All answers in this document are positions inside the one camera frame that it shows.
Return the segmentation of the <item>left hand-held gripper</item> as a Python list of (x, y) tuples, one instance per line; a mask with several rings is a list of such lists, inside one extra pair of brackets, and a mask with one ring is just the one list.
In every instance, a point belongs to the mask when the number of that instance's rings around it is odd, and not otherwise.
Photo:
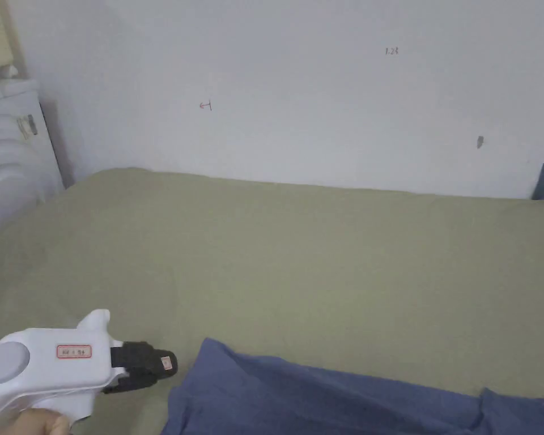
[[(29, 328), (3, 337), (0, 415), (42, 408), (86, 418), (101, 392), (146, 389), (176, 375), (178, 361), (171, 350), (114, 340), (107, 331), (110, 317), (108, 310), (96, 309), (74, 329)], [(121, 347), (121, 368), (112, 365), (113, 347)], [(138, 378), (121, 378), (126, 372)]]

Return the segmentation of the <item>person's left hand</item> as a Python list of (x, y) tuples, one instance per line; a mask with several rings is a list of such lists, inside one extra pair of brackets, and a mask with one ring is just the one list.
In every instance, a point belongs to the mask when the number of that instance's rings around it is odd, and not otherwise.
[(16, 416), (0, 417), (0, 434), (71, 434), (71, 424), (61, 413), (31, 408)]

